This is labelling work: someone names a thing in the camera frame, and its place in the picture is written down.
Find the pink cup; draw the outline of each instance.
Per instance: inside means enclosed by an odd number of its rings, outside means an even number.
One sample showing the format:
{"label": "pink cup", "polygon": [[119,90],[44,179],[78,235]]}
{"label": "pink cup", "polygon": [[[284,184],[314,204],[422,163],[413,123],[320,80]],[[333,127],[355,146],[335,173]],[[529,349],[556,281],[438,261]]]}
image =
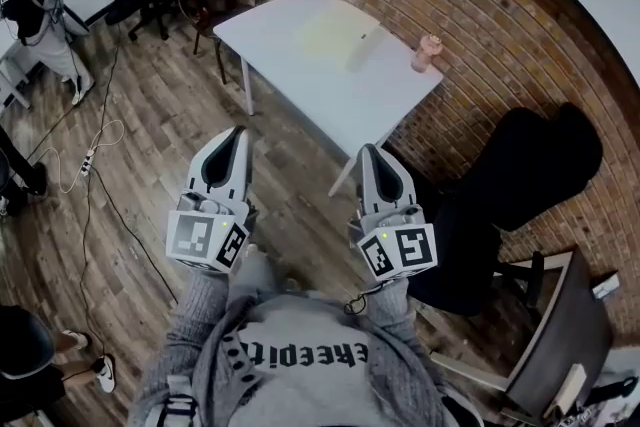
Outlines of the pink cup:
{"label": "pink cup", "polygon": [[411,67],[418,73],[424,73],[431,64],[433,57],[442,52],[442,40],[435,34],[422,36],[413,59]]}

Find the curved brick wall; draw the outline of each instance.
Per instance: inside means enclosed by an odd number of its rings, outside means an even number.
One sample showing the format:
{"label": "curved brick wall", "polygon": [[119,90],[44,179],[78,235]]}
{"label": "curved brick wall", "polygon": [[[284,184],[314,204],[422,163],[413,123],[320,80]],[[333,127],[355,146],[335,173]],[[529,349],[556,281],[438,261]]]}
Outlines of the curved brick wall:
{"label": "curved brick wall", "polygon": [[410,46],[425,31],[444,41],[437,61],[444,82],[392,138],[432,179],[463,174],[513,107],[552,115],[571,101],[587,113],[605,148],[599,174],[585,193],[507,234],[501,257],[522,260],[536,249],[548,254],[578,243],[594,274],[622,271],[624,291],[607,303],[618,340],[640,332],[640,156],[633,121],[639,95],[581,6],[574,0],[347,1]]}

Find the gray t-shirt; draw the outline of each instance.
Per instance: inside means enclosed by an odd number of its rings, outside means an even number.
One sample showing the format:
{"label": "gray t-shirt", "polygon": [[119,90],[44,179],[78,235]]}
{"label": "gray t-shirt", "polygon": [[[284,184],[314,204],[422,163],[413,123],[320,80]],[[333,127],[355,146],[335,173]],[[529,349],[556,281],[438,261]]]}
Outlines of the gray t-shirt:
{"label": "gray t-shirt", "polygon": [[329,304],[282,295],[254,308],[238,332],[269,377],[229,427],[390,427],[367,379],[367,334]]}

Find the gray sweater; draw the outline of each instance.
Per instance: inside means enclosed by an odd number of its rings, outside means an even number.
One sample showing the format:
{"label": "gray sweater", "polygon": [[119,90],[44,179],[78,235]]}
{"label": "gray sweater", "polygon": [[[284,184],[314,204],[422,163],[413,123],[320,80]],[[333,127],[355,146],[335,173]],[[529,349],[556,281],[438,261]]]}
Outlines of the gray sweater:
{"label": "gray sweater", "polygon": [[[406,280],[384,287],[367,297],[367,314],[357,317],[370,340],[369,382],[384,415],[398,425],[446,427],[441,395],[447,386],[416,337],[406,292]],[[169,375],[191,379],[204,426],[227,427],[234,411],[260,386],[263,376],[237,335],[259,300],[247,296],[227,304],[227,296],[226,277],[194,273],[174,313],[166,345],[143,376],[129,415],[131,427],[142,427],[151,409],[167,399]]]}

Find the paper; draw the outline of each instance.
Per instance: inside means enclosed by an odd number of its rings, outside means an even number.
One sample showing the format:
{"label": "paper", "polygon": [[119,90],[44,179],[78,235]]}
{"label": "paper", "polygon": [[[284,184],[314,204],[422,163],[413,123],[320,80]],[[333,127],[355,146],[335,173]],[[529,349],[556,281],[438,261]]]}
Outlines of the paper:
{"label": "paper", "polygon": [[378,20],[351,4],[332,0],[300,27],[294,39],[296,47],[306,56],[345,69],[348,63],[353,63],[354,54],[358,54],[366,38],[379,25]]}

